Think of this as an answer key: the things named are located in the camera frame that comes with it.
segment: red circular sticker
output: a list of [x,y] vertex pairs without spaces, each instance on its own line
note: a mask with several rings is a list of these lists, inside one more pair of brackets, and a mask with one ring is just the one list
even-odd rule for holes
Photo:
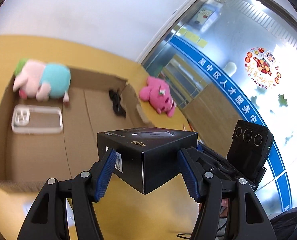
[[273,53],[257,47],[246,53],[245,69],[252,81],[261,88],[273,88],[280,83],[281,70]]

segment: product box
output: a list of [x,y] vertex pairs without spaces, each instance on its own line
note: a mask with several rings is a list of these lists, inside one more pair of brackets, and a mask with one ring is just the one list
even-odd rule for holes
[[177,152],[197,147],[197,132],[141,127],[97,134],[101,159],[108,148],[116,150],[114,173],[143,194],[179,174]]

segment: camera lens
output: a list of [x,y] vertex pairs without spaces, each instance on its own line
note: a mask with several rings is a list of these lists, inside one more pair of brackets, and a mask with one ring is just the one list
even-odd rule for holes
[[252,139],[253,133],[250,129],[246,129],[243,134],[243,140],[249,142]]
[[238,128],[236,129],[236,131],[235,131],[235,135],[236,135],[237,137],[239,137],[241,134],[242,134],[242,128],[241,128],[241,127],[238,127]]
[[260,134],[258,134],[258,135],[255,136],[255,138],[254,138],[254,144],[255,144],[256,146],[259,146],[259,145],[261,145],[262,140],[263,140],[262,136],[261,136]]

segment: black box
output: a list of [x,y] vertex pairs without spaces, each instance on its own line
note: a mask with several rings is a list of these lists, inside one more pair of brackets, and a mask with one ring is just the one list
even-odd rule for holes
[[117,152],[114,173],[143,194],[179,174],[177,152],[197,147],[197,132],[142,127],[97,134],[99,158],[106,150]]
[[238,120],[232,138],[227,160],[247,179],[258,185],[266,172],[264,164],[271,151],[274,136],[266,126]]

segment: pink and blue plush toy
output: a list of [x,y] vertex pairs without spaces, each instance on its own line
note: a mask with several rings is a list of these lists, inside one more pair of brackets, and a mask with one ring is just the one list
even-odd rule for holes
[[148,101],[157,113],[165,112],[168,117],[174,115],[176,103],[170,94],[170,86],[164,80],[148,77],[147,86],[140,90],[139,97]]
[[20,98],[63,98],[69,103],[68,90],[71,81],[70,69],[57,63],[44,63],[33,59],[21,59],[14,72],[13,91],[19,90]]

